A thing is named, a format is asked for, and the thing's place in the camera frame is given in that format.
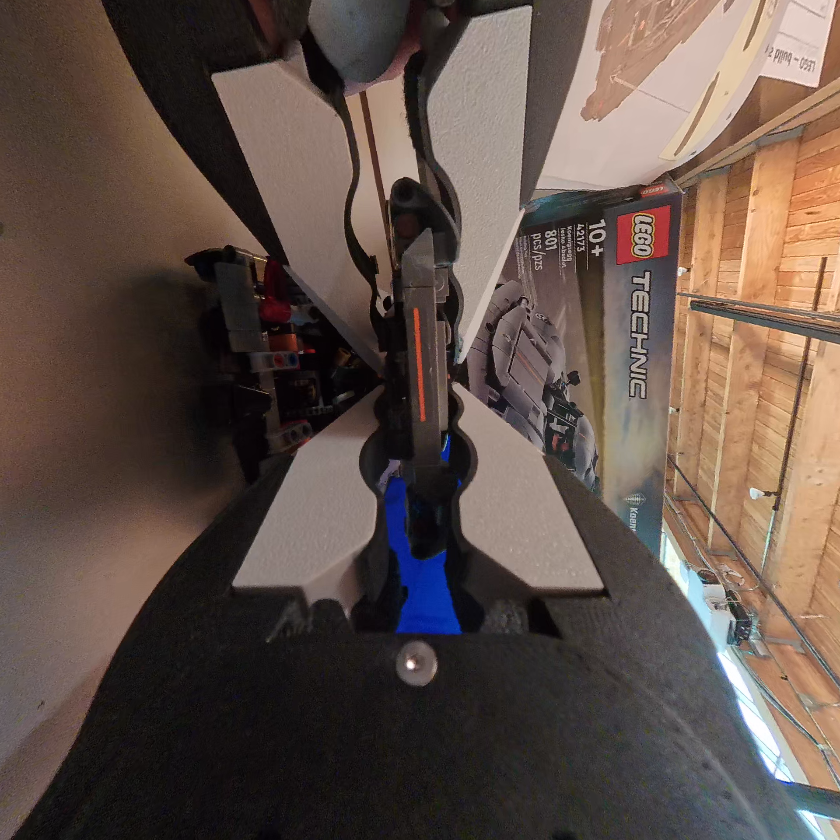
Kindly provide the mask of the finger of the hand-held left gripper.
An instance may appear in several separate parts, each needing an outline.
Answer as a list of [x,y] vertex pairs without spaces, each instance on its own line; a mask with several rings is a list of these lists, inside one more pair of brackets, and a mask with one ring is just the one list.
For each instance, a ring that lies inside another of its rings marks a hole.
[[532,7],[424,26],[416,94],[421,149],[455,210],[453,273],[461,300],[455,358],[461,363],[523,216]]
[[360,177],[343,99],[333,104],[301,62],[214,73],[212,81],[286,256],[285,267],[374,371],[383,369],[376,272],[352,226]]

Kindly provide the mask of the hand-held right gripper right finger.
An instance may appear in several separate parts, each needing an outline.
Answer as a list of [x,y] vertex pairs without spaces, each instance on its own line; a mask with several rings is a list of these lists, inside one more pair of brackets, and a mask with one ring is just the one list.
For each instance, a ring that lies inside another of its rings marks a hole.
[[450,390],[458,474],[449,589],[461,627],[499,604],[601,599],[604,583],[542,452],[463,385]]

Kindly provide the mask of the printed white note sheet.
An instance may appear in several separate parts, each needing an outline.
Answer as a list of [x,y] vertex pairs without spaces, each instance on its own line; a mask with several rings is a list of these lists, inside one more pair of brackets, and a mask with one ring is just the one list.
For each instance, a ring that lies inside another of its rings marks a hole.
[[787,2],[760,75],[818,88],[835,5],[835,1]]

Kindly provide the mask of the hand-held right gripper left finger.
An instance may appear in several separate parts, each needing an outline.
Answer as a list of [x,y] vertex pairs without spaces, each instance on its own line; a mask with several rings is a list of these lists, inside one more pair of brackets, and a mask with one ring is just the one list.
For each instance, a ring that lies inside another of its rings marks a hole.
[[398,593],[385,524],[389,466],[374,388],[303,445],[269,504],[232,586],[240,595],[335,601],[387,623]]

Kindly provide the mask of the black metal rail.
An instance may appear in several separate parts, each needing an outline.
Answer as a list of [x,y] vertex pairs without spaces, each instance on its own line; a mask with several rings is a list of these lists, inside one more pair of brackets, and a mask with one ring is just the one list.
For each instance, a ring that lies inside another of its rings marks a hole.
[[839,316],[836,314],[702,296],[686,291],[678,292],[677,297],[687,300],[689,310],[693,312],[814,340],[839,343]]

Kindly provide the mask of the ceiling track lights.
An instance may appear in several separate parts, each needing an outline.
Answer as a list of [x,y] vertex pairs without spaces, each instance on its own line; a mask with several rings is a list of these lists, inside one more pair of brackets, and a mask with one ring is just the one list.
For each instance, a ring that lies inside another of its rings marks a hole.
[[[824,311],[824,310],[820,309],[820,300],[822,298],[824,278],[825,278],[825,274],[826,274],[826,266],[827,266],[827,257],[823,256],[821,258],[821,262],[820,262],[820,265],[819,265],[819,268],[818,268],[818,271],[817,271],[817,275],[816,275],[815,288],[814,288],[813,296],[812,296],[812,305],[808,309],[808,311],[828,312],[828,311]],[[696,293],[696,292],[689,292],[689,293],[700,295],[699,293]],[[788,466],[789,466],[790,461],[791,461],[791,450],[792,450],[792,446],[793,446],[793,438],[794,438],[794,435],[795,435],[797,417],[799,415],[800,406],[802,404],[802,394],[803,394],[803,390],[804,390],[805,374],[806,374],[807,366],[809,364],[809,360],[810,360],[810,356],[811,356],[812,344],[815,341],[820,341],[820,340],[817,340],[817,339],[811,339],[811,338],[805,338],[805,337],[803,337],[803,339],[804,339],[804,344],[803,344],[803,349],[802,349],[802,354],[801,354],[801,360],[800,360],[800,363],[799,363],[799,368],[798,368],[798,371],[797,371],[797,379],[796,379],[796,385],[795,385],[795,389],[794,389],[794,399],[793,399],[793,405],[792,405],[792,410],[791,410],[791,420],[789,422],[789,426],[787,428],[788,430],[786,432],[786,437],[785,437],[785,442],[784,442],[784,447],[783,447],[783,454],[782,454],[782,458],[781,458],[781,462],[780,462],[780,473],[779,473],[779,478],[778,478],[778,481],[777,481],[777,487],[774,490],[761,490],[761,489],[756,488],[756,487],[751,487],[749,489],[749,497],[752,500],[757,500],[757,499],[760,499],[760,498],[772,498],[773,499],[772,511],[778,511],[781,508],[781,497],[782,497],[782,494],[784,492],[784,481],[785,481],[785,476],[786,476],[786,473],[787,473]]]

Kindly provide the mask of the grey lego door panel assembly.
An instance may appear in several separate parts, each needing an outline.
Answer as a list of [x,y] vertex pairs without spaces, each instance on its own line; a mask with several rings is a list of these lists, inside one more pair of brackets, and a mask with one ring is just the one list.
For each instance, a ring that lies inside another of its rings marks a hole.
[[459,233],[445,205],[408,177],[392,186],[388,218],[396,271],[381,322],[385,381],[375,416],[405,482],[409,548],[430,560],[456,540],[456,492],[470,467],[450,381],[461,311],[453,272]]

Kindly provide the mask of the white wall-mounted box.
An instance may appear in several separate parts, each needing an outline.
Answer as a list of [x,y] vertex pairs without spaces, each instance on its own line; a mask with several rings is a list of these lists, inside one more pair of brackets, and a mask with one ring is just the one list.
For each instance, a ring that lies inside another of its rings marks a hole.
[[688,599],[720,654],[747,643],[758,632],[756,612],[708,569],[689,572]]

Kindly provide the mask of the dark lego set box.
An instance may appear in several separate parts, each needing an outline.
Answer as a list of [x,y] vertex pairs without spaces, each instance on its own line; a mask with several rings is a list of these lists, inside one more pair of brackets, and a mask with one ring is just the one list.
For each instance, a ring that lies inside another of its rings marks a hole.
[[468,352],[469,391],[659,554],[683,192],[532,203]]

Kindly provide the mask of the partly built lego car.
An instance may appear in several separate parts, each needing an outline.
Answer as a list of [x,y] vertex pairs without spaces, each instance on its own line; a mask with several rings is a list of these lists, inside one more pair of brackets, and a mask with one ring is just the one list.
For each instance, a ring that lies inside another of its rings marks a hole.
[[185,257],[209,286],[197,327],[213,363],[207,419],[249,483],[382,383],[277,259],[227,245]]

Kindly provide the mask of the white instruction booklet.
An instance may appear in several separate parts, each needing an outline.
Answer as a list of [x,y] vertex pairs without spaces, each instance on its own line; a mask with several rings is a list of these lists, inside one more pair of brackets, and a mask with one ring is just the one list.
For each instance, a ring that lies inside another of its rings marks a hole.
[[788,2],[594,2],[531,194],[647,184],[706,149],[763,69]]

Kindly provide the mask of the person's left hand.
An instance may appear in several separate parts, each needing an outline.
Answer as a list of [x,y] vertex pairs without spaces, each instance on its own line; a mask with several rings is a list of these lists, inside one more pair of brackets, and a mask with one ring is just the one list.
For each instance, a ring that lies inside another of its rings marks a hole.
[[421,48],[425,2],[249,1],[273,56],[310,37],[313,55],[325,60],[349,95],[399,77]]

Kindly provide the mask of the black metal pole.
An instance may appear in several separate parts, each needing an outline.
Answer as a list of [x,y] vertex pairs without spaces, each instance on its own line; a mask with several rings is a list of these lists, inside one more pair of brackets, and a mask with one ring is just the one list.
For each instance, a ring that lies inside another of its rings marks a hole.
[[839,793],[825,788],[777,780],[795,810],[839,821]]

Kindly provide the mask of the blue plastic bin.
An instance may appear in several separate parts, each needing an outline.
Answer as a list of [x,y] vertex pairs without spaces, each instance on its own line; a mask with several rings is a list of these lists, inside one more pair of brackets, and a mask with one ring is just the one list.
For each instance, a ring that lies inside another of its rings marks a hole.
[[460,635],[445,574],[446,553],[429,560],[412,554],[406,534],[406,483],[400,463],[390,460],[378,489],[385,504],[388,543],[400,573],[402,606],[396,632],[400,635]]

